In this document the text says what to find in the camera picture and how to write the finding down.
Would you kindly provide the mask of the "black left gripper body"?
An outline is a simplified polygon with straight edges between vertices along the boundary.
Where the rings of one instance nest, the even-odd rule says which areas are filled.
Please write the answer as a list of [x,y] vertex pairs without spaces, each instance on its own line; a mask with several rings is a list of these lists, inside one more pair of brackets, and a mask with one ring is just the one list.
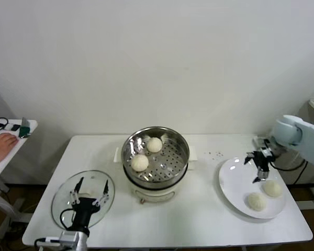
[[75,217],[73,223],[67,228],[68,231],[82,232],[86,235],[90,234],[88,229],[91,216],[100,211],[100,204],[92,198],[82,198],[79,204],[73,206]]

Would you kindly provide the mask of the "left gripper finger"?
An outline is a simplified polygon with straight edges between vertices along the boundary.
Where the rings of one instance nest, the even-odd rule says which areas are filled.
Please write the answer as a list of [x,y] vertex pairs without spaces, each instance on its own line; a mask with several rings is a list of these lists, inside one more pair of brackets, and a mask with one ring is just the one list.
[[80,188],[82,186],[84,178],[82,177],[75,185],[74,189],[69,192],[71,206],[76,206],[81,203],[83,196],[80,194]]
[[109,188],[108,188],[108,180],[105,183],[103,194],[100,198],[96,199],[93,203],[96,207],[102,207],[109,200]]

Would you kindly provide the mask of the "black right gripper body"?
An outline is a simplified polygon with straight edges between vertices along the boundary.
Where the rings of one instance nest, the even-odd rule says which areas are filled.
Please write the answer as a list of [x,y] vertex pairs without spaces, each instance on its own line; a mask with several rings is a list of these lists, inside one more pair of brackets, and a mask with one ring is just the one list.
[[253,152],[253,161],[258,170],[269,171],[268,164],[272,161],[272,153],[268,149],[261,149]]

